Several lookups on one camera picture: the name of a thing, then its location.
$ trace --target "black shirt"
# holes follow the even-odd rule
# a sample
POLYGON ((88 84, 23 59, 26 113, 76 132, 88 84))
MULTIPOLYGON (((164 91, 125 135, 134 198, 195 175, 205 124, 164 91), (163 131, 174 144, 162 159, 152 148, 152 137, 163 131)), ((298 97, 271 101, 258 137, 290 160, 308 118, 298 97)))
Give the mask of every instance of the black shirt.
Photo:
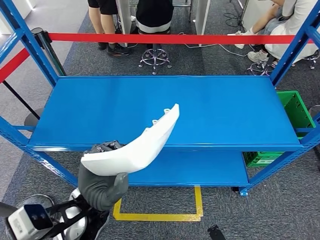
POLYGON ((139 23, 154 28, 169 23, 173 13, 172 0, 139 0, 136 17, 139 23))

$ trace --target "gray robotic finger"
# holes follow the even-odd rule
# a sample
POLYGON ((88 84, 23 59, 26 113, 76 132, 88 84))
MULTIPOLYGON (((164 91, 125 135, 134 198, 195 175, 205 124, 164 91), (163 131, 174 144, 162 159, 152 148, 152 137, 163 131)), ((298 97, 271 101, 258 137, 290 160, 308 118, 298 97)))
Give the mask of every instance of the gray robotic finger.
POLYGON ((98 176, 82 163, 78 170, 80 193, 91 206, 99 211, 109 211, 125 194, 128 187, 128 173, 116 176, 98 176))

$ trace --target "green plastic crate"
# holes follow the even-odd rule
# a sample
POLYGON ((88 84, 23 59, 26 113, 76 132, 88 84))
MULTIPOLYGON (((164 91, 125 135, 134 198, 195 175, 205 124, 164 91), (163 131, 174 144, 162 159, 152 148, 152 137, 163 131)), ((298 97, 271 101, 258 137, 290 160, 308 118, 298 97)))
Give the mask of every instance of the green plastic crate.
MULTIPOLYGON (((301 96, 297 91, 278 91, 278 98, 284 106, 285 112, 294 128, 315 128, 315 124, 308 112, 301 96)), ((298 139, 304 137, 306 133, 298 132, 298 139)), ((245 163, 248 167, 266 167, 283 152, 250 151, 244 152, 245 163)))

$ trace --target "retractable belt barrier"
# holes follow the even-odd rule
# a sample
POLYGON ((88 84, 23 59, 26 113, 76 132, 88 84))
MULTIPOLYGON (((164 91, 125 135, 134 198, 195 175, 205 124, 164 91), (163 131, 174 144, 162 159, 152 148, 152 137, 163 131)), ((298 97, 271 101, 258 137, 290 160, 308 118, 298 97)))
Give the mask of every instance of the retractable belt barrier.
MULTIPOLYGON (((290 44, 294 35, 187 35, 49 33, 52 41, 133 44, 290 44)), ((29 56, 23 48, 0 69, 0 84, 29 56)))

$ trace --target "white desk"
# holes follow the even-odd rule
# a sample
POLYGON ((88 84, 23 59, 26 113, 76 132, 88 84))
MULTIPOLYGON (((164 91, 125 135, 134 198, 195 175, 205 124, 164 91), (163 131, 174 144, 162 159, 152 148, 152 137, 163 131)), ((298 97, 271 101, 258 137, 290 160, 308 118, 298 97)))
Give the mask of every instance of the white desk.
MULTIPOLYGON (((128 0, 116 0, 118 15, 123 34, 130 34, 131 29, 131 17, 128 0)), ((208 16, 211 0, 199 0, 195 16, 195 31, 198 35, 204 35, 208 16)))

